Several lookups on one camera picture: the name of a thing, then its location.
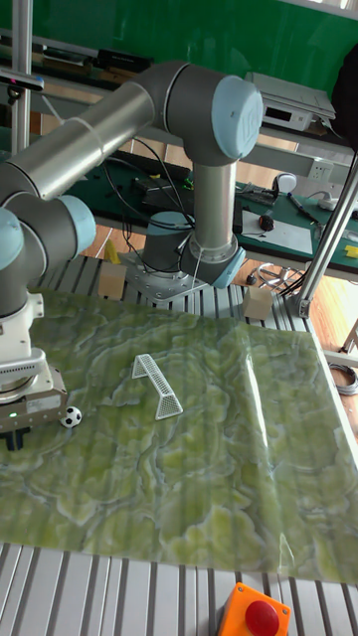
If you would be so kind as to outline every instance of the screwdriver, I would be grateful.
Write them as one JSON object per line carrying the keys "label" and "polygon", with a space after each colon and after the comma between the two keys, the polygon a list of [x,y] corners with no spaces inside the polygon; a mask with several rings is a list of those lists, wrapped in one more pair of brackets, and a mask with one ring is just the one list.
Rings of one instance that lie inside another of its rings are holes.
{"label": "screwdriver", "polygon": [[313,223],[319,223],[319,221],[313,217],[310,212],[304,209],[303,205],[293,196],[292,192],[288,192],[287,196],[303,215],[305,215],[308,219],[311,219]]}

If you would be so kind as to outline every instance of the white device box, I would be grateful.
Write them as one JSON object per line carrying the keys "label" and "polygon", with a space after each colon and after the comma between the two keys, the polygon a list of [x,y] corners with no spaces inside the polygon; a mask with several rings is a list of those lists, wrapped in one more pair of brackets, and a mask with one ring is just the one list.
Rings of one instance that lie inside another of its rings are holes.
{"label": "white device box", "polygon": [[264,101],[264,122],[291,130],[306,130],[313,116],[334,119],[335,111],[324,90],[308,88],[299,83],[247,73],[259,89]]}

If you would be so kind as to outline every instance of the power outlet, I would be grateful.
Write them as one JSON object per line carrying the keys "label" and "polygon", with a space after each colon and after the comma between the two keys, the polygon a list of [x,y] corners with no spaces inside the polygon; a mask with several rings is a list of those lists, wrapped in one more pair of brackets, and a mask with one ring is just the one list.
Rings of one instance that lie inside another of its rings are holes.
{"label": "power outlet", "polygon": [[308,173],[308,179],[316,183],[328,183],[332,174],[333,165],[325,159],[313,159],[311,169]]}

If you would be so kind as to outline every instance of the paper sheet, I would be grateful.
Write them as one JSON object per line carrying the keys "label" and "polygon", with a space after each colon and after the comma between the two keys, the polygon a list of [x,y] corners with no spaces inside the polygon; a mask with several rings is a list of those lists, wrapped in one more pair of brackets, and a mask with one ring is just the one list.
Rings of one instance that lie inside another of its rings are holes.
{"label": "paper sheet", "polygon": [[308,228],[298,228],[289,223],[274,221],[274,229],[270,232],[262,232],[260,236],[259,218],[260,215],[243,210],[243,236],[313,254],[311,232]]}

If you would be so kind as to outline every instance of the soccer ball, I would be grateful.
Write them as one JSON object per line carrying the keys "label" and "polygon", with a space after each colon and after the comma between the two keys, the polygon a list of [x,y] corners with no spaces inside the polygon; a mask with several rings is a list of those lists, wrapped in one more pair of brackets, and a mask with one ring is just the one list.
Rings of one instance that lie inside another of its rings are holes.
{"label": "soccer ball", "polygon": [[69,406],[66,409],[66,417],[60,419],[62,426],[65,428],[74,428],[78,426],[82,420],[82,413],[79,408]]}

